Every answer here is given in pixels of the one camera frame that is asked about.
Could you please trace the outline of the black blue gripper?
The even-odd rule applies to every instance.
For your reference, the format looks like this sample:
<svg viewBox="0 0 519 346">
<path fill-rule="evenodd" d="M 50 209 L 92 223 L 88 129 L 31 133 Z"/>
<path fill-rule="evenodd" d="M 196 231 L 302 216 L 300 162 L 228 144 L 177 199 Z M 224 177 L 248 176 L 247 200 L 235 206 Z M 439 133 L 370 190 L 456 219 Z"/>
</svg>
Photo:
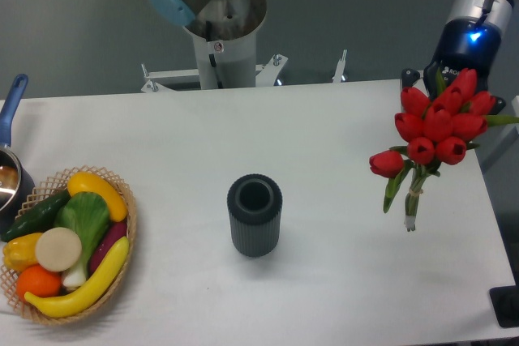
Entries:
<svg viewBox="0 0 519 346">
<path fill-rule="evenodd" d="M 436 87 L 436 73 L 439 70 L 449 85 L 461 70 L 474 69 L 477 73 L 477 87 L 487 88 L 488 75 L 500 48 L 500 31 L 490 25 L 474 27 L 469 19 L 455 19 L 444 26 L 439 43 L 431 62 L 423 71 L 427 88 Z M 401 89 L 411 88 L 420 80 L 420 72 L 405 68 L 401 71 Z M 506 107 L 505 99 L 496 96 L 491 110 L 499 114 Z"/>
</svg>

